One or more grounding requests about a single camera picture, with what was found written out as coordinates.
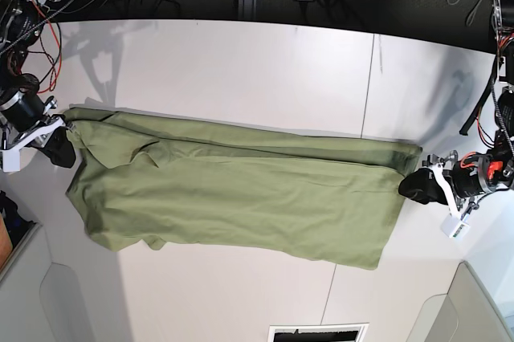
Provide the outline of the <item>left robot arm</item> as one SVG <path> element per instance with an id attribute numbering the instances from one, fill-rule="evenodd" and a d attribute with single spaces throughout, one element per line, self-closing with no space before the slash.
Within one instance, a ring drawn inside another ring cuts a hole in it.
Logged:
<path id="1" fill-rule="evenodd" d="M 466 136 L 477 128 L 486 151 L 430 155 L 398 187 L 400 195 L 414 202 L 447 206 L 459 220 L 484 198 L 513 189 L 513 0 L 492 0 L 492 30 L 496 50 L 491 74 L 459 130 Z"/>

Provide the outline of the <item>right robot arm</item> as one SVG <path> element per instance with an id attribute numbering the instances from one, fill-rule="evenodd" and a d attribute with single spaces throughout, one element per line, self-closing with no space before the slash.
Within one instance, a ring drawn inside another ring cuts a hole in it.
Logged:
<path id="1" fill-rule="evenodd" d="M 67 139 L 65 118 L 56 113 L 55 90 L 62 61 L 63 43 L 59 25 L 52 19 L 75 0 L 1 0 L 1 170 L 18 172 L 22 150 L 32 148 L 53 165 L 70 168 L 75 152 Z M 57 44 L 57 55 L 41 50 L 51 65 L 45 79 L 22 67 L 32 54 L 32 46 L 50 31 Z"/>

